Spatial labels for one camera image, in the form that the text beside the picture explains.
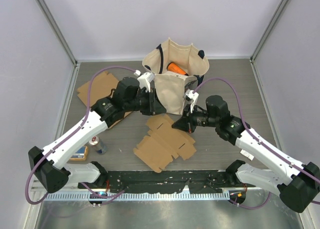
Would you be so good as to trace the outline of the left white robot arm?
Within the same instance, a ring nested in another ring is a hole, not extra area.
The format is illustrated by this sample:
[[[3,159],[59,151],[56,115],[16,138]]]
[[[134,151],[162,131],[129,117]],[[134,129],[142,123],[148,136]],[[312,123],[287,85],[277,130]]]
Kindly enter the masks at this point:
[[[153,77],[146,73],[138,78],[120,80],[111,96],[96,101],[75,126],[56,141],[28,152],[31,172],[50,194],[67,184],[85,183],[100,189],[108,180],[108,173],[98,162],[68,164],[69,159],[94,136],[123,119],[125,113],[139,111],[145,116],[166,113],[155,88]]]

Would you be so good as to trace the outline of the brown cardboard box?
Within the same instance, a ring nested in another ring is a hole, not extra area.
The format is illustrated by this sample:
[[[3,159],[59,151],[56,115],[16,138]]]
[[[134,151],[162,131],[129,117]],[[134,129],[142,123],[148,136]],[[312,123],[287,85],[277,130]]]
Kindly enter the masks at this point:
[[[177,158],[184,161],[196,153],[195,140],[186,132],[172,128],[174,121],[167,115],[151,116],[149,130],[133,153],[152,171],[161,173]]]

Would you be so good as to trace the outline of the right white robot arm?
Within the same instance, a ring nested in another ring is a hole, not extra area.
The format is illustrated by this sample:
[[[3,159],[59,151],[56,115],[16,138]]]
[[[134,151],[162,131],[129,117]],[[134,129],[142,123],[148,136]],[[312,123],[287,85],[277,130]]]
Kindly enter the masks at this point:
[[[226,169],[225,179],[230,186],[244,183],[262,188],[278,196],[297,213],[314,202],[320,193],[320,168],[316,164],[304,164],[263,139],[248,123],[231,115],[221,96],[209,96],[205,100],[206,109],[196,105],[198,97],[192,90],[185,93],[188,103],[172,128],[187,133],[193,133],[196,127],[214,128],[221,139],[249,153],[268,168],[265,171],[236,160]]]

